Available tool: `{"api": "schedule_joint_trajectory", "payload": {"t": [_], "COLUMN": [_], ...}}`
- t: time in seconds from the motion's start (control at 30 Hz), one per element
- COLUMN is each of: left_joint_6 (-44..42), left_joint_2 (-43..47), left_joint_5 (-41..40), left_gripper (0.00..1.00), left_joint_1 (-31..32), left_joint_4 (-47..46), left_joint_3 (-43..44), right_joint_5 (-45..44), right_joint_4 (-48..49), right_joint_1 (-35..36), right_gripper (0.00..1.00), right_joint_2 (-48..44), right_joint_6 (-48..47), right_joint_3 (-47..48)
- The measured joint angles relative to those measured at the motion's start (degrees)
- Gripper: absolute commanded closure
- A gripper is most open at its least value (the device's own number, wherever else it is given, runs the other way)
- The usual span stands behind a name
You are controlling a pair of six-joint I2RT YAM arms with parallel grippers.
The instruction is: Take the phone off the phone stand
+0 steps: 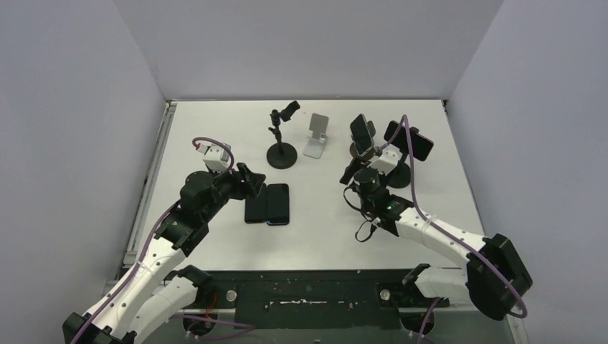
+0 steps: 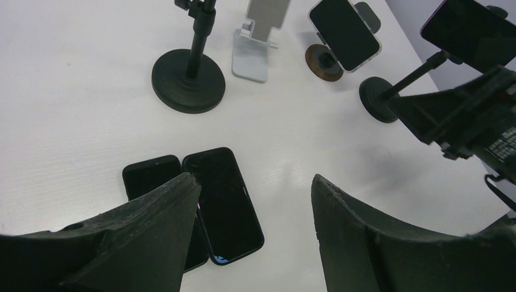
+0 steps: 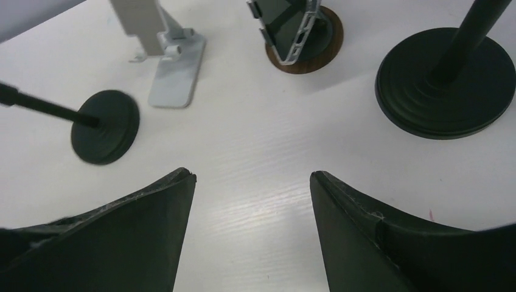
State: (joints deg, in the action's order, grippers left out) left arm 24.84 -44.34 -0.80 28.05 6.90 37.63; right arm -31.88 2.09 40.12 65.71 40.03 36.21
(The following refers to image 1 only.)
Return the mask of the clear-case phone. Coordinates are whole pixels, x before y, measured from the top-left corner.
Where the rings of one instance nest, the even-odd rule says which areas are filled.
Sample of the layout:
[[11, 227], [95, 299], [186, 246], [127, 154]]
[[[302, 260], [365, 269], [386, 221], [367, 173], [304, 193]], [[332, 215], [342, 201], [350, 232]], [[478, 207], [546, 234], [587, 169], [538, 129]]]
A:
[[359, 114], [350, 124], [351, 138], [358, 157], [364, 157], [374, 149], [374, 124], [364, 114]]

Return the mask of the black smartphone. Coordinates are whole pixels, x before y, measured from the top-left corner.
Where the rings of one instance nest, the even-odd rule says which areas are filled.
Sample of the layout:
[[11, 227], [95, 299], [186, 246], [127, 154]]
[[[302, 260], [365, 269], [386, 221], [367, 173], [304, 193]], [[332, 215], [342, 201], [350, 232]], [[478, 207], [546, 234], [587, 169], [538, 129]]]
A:
[[267, 224], [282, 226], [290, 222], [289, 185], [274, 183], [267, 186]]

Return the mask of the white folding phone stand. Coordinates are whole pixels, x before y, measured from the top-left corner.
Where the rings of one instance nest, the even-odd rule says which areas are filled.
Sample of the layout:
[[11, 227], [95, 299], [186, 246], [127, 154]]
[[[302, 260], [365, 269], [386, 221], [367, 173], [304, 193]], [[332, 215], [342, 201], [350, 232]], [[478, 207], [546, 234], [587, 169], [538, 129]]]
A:
[[303, 149], [303, 154], [309, 158], [319, 159], [323, 155], [327, 143], [329, 117], [313, 113], [309, 122], [310, 135]]

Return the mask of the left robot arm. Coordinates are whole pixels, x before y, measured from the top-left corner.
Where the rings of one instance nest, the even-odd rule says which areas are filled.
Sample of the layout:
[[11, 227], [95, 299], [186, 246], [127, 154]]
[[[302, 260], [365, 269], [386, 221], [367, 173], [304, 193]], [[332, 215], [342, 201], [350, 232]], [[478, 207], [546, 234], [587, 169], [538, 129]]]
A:
[[209, 233], [210, 221], [228, 201], [258, 196], [265, 179], [245, 163], [217, 176], [189, 174], [179, 200], [155, 223], [126, 274], [84, 314], [74, 312], [64, 321], [65, 342], [142, 343], [186, 306], [208, 305], [210, 276], [192, 265], [177, 271], [161, 291], [157, 287]]

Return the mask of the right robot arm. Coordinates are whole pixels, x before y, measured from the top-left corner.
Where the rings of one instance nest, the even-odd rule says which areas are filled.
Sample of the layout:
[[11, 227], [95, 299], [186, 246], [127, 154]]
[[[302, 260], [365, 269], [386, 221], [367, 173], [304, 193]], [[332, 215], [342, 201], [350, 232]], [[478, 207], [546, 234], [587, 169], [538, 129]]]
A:
[[392, 194], [373, 166], [353, 158], [340, 182], [360, 200], [353, 210], [370, 223], [432, 250], [456, 268], [420, 264], [403, 279], [404, 299], [413, 306], [440, 298], [471, 302], [493, 320], [504, 320], [519, 307], [533, 280], [512, 241], [502, 234], [486, 237], [459, 229], [420, 209], [415, 199]]

